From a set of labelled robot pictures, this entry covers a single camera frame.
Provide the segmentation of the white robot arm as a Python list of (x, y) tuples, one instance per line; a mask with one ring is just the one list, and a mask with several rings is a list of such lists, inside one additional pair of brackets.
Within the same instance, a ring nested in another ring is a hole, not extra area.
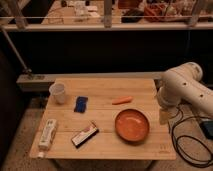
[(200, 83), (202, 77), (202, 68), (195, 62), (187, 62), (162, 73), (162, 86), (156, 95), (161, 125), (169, 120), (169, 109), (176, 107), (181, 100), (213, 117), (213, 90)]

